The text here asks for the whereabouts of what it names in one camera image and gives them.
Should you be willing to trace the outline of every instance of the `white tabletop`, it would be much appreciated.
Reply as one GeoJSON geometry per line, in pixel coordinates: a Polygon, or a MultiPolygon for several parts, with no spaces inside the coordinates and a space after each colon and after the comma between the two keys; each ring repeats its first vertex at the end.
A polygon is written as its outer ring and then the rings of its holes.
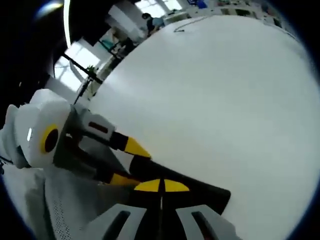
{"type": "Polygon", "coordinates": [[[154,161],[231,191],[244,240],[283,240],[320,177],[320,93],[304,48],[262,22],[213,16],[166,26],[108,76],[91,110],[154,161]]]}

